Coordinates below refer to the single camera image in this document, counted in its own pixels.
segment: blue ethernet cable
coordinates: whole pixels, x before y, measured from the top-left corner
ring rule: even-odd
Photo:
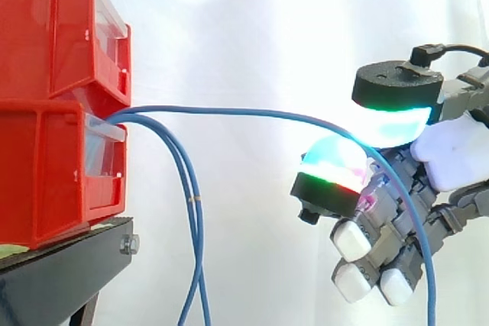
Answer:
[[[159,121],[156,121],[153,118],[149,118],[147,116],[142,116],[142,115],[134,115],[134,114],[117,114],[110,117],[107,121],[111,124],[123,124],[127,122],[132,122],[132,123],[143,125],[151,129],[154,133],[156,133],[170,150],[171,155],[175,160],[178,173],[180,175],[183,192],[187,199],[186,207],[187,207],[187,213],[189,217],[189,225],[190,225],[190,232],[192,235],[193,249],[196,257],[196,269],[194,270],[194,277],[193,277],[192,285],[190,287],[191,290],[189,291],[189,295],[187,296],[185,305],[183,306],[183,310],[180,314],[178,325],[182,326],[185,323],[186,317],[189,313],[190,306],[193,301],[193,296],[195,295],[196,284],[198,282],[199,290],[200,290],[199,293],[200,293],[201,303],[202,303],[202,312],[204,314],[204,322],[206,326],[211,326],[211,316],[209,310],[209,301],[207,299],[206,282],[202,270],[202,257],[203,257],[202,205],[200,203],[200,199],[198,199],[198,197],[200,196],[199,185],[196,179],[195,172],[193,170],[192,163],[190,162],[188,155],[186,154],[185,150],[178,142],[178,140],[170,133],[170,131]],[[189,183],[187,180],[186,171],[182,164],[182,160],[186,164],[186,168],[189,173],[190,180],[191,182],[193,182],[192,186],[193,186],[194,195],[190,193]],[[193,202],[194,202],[193,198],[196,198],[195,202],[196,202],[196,212],[197,212],[197,227],[198,227],[197,229],[196,229],[196,219],[194,216],[194,209],[193,209]]]
[[[390,166],[390,164],[379,154],[374,148],[363,144],[354,135],[335,125],[333,123],[323,121],[318,118],[313,118],[307,115],[294,114],[292,112],[275,111],[275,110],[263,110],[253,108],[206,108],[206,107],[184,107],[184,106],[165,106],[165,105],[149,105],[141,107],[126,108],[121,110],[119,114],[125,113],[145,113],[145,112],[174,112],[190,115],[232,115],[232,116],[257,116],[267,118],[279,118],[283,120],[298,121],[306,124],[315,125],[317,127],[323,127],[330,131],[353,140],[360,145],[368,156],[377,161],[381,169],[386,173],[387,177],[392,182],[394,188],[399,192],[400,197],[406,203],[407,211],[413,221],[414,229],[416,230],[416,236],[419,240],[421,252],[425,262],[426,269],[426,281],[428,283],[428,326],[436,326],[436,278],[435,269],[432,261],[431,248],[429,246],[429,240],[426,236],[426,232],[423,229],[423,223],[419,218],[416,211],[416,206],[410,197],[410,194],[406,190],[402,180]]]

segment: red plastic bin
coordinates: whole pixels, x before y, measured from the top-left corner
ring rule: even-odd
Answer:
[[[2,243],[36,248],[124,210],[125,131],[92,119],[77,102],[0,102]]]
[[[131,30],[109,0],[0,0],[0,244],[31,249],[125,209]]]
[[[109,0],[0,0],[0,98],[131,103],[130,29]]]

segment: black cable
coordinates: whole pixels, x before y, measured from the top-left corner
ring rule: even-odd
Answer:
[[[486,125],[487,128],[489,128],[489,115],[484,110],[476,108],[469,113],[474,120],[481,122],[482,124]]]
[[[445,45],[445,52],[448,53],[450,51],[462,51],[465,53],[473,53],[474,55],[480,56],[483,59],[489,60],[489,53],[487,51],[479,49],[478,47],[474,47],[474,46],[461,45],[461,44]]]
[[[472,53],[482,58],[478,64],[480,67],[489,66],[489,53],[485,50],[479,49],[478,47],[459,44],[446,45],[445,52],[448,53],[449,51],[462,51],[465,53]]]

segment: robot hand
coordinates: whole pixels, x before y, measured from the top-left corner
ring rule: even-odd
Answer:
[[[480,74],[481,69],[477,75],[485,86],[487,71]],[[467,101],[467,90],[462,94]],[[381,150],[409,189],[432,253],[468,220],[489,216],[489,151],[482,143],[489,141],[489,111],[465,109],[454,116],[451,106],[462,111],[454,103],[457,96],[448,95],[438,122],[412,143]],[[316,143],[303,156],[291,194],[302,202],[305,222],[315,224],[321,216],[338,220],[330,237],[342,258],[332,281],[344,298],[356,302],[378,286],[390,305],[402,305],[423,275],[412,221],[384,172],[372,163],[368,178],[367,157],[348,144],[347,149],[337,136]],[[452,191],[448,203],[435,205],[440,192]]]

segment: screw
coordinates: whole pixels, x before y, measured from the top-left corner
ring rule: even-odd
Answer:
[[[139,236],[126,234],[121,240],[120,251],[124,255],[135,255],[139,252]]]

